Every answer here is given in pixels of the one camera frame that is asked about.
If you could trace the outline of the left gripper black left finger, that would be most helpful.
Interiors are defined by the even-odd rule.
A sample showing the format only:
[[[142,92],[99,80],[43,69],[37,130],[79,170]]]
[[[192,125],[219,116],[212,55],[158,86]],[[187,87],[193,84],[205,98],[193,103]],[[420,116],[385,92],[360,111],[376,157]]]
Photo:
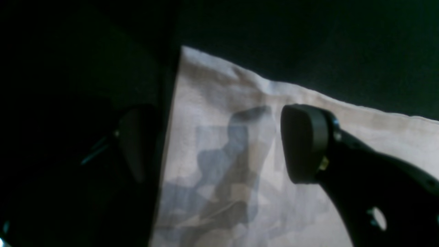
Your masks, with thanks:
[[[124,164],[124,172],[134,183],[146,183],[148,165],[155,156],[160,126],[160,113],[154,105],[132,105],[119,110],[103,137],[82,158],[81,166],[111,150],[116,153],[119,162]]]

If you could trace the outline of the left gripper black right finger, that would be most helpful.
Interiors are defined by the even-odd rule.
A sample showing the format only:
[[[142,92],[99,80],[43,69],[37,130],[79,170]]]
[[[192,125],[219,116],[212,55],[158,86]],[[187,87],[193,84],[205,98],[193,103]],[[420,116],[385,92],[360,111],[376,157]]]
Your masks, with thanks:
[[[438,180],[342,130],[335,115],[285,105],[281,141],[294,184],[319,184],[355,247],[437,247]]]

